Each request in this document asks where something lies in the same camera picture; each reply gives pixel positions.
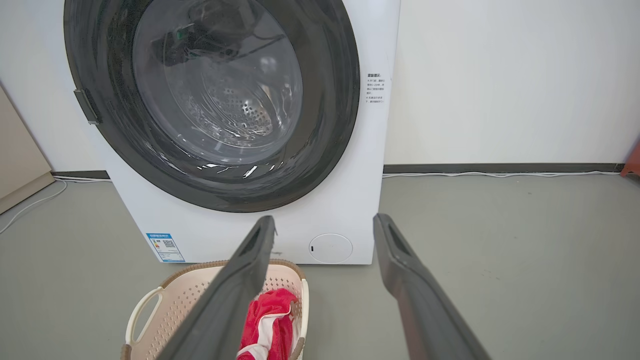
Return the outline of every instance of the washing machine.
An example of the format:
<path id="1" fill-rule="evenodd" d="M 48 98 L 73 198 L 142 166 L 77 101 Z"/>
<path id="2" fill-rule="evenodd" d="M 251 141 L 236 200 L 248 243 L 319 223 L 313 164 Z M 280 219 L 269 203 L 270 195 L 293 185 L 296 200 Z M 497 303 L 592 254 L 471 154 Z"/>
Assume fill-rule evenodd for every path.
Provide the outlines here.
<path id="1" fill-rule="evenodd" d="M 228 259 L 272 215 L 272 258 L 371 263 L 399 7 L 65 1 L 65 91 L 158 260 Z"/>

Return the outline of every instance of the white cable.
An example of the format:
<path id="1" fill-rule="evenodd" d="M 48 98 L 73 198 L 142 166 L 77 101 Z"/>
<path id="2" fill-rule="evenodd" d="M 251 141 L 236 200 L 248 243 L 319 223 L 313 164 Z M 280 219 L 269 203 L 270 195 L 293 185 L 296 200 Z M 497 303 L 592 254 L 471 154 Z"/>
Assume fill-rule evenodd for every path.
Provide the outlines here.
<path id="1" fill-rule="evenodd" d="M 92 177 L 74 177 L 55 175 L 53 178 L 58 180 L 70 181 L 72 183 L 111 183 L 111 179 L 95 179 Z"/>
<path id="2" fill-rule="evenodd" d="M 400 173 L 400 174 L 383 174 L 383 179 L 388 179 L 390 177 L 398 177 L 398 176 L 406 176 L 406 177 L 419 177 L 419 176 L 465 176 L 465 175 L 482 175 L 482 176 L 490 176 L 490 177 L 511 177 L 511 176 L 540 176 L 540 177 L 558 177 L 558 176 L 569 176 L 569 175 L 620 175 L 619 172 L 605 172 L 605 171 L 589 171 L 589 172 L 516 172 L 509 174 L 490 174 L 487 172 L 477 172 L 477 171 L 469 171 L 469 172 L 460 172 L 455 174 L 448 174 L 445 172 L 426 172 L 426 173 Z"/>
<path id="3" fill-rule="evenodd" d="M 30 205 L 26 206 L 24 209 L 22 209 L 22 210 L 18 211 L 18 213 L 17 213 L 17 214 L 15 214 L 11 220 L 9 220 L 9 223 L 8 223 L 8 224 L 6 224 L 6 225 L 5 225 L 5 227 L 3 227 L 3 228 L 2 228 L 2 230 L 0 230 L 0 234 L 2 234 L 5 230 L 7 230 L 7 229 L 8 229 L 8 228 L 9 228 L 9 227 L 10 227 L 10 226 L 15 222 L 15 219 L 17 219 L 17 218 L 18 218 L 18 216 L 19 216 L 20 214 L 22 214 L 25 210 L 27 210 L 27 209 L 28 209 L 28 208 L 30 208 L 31 206 L 34 206 L 35 204 L 39 204 L 39 203 L 41 203 L 41 202 L 43 202 L 43 201 L 45 201 L 45 200 L 53 199 L 54 197 L 56 197 L 56 196 L 60 195 L 63 191 L 65 191 L 65 190 L 67 189 L 68 184 L 67 184 L 67 182 L 66 182 L 66 181 L 64 181 L 64 180 L 56 180 L 56 181 L 61 181 L 61 182 L 65 183 L 65 187 L 64 187 L 64 188 L 62 188 L 62 190 L 58 191 L 57 193 L 55 193 L 55 194 L 53 194 L 53 195 L 51 195 L 51 196 L 48 196 L 48 197 L 46 197 L 46 198 L 44 198 L 44 199 L 40 199 L 40 200 L 38 200 L 38 201 L 36 201 L 36 202 L 34 202 L 34 203 L 32 203 L 32 204 L 30 204 Z"/>

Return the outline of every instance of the plastic laundry basket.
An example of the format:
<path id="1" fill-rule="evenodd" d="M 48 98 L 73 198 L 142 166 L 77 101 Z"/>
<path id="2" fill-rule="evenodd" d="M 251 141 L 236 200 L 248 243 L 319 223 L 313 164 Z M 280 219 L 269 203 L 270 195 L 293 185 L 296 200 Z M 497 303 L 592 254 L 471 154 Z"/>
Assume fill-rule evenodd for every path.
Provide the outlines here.
<path id="1" fill-rule="evenodd" d="M 169 276 L 157 289 L 150 291 L 140 299 L 127 324 L 121 359 L 155 359 L 200 298 L 200 294 L 226 264 L 226 261 L 215 261 L 186 267 Z M 262 293 L 279 288 L 288 289 L 298 298 L 298 301 L 292 306 L 291 312 L 294 317 L 294 329 L 300 335 L 297 341 L 294 340 L 295 346 L 289 359 L 302 359 L 309 319 L 309 288 L 305 274 L 294 263 L 271 260 L 267 268 Z M 155 295 L 159 296 L 156 307 L 138 338 L 134 339 L 133 332 L 140 312 Z"/>

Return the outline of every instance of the red towel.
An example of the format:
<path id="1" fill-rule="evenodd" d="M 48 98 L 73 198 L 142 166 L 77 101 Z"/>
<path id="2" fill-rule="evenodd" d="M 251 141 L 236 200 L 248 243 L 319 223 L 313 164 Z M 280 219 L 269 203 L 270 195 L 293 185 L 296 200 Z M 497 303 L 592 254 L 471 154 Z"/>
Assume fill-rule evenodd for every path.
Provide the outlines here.
<path id="1" fill-rule="evenodd" d="M 287 289 L 267 291 L 249 305 L 238 360 L 288 360 L 294 339 L 291 302 Z"/>

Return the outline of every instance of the white wall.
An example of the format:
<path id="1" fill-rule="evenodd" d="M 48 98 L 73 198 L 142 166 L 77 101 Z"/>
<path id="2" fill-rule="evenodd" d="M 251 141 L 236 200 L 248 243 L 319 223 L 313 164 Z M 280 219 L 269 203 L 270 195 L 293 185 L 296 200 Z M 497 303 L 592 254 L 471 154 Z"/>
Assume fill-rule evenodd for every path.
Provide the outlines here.
<path id="1" fill-rule="evenodd" d="M 640 1 L 403 0 L 385 163 L 617 163 Z"/>
<path id="2" fill-rule="evenodd" d="M 0 0 L 0 83 L 53 171 L 102 170 L 82 129 L 89 125 L 62 86 L 63 75 L 72 82 L 66 59 L 54 59 L 50 51 L 64 48 L 63 3 Z M 54 17 L 60 26 L 43 33 Z"/>
<path id="3" fill-rule="evenodd" d="M 54 171 L 100 170 L 51 56 L 62 4 L 0 0 L 0 83 Z M 637 0 L 403 0 L 385 163 L 624 161 L 638 19 Z"/>

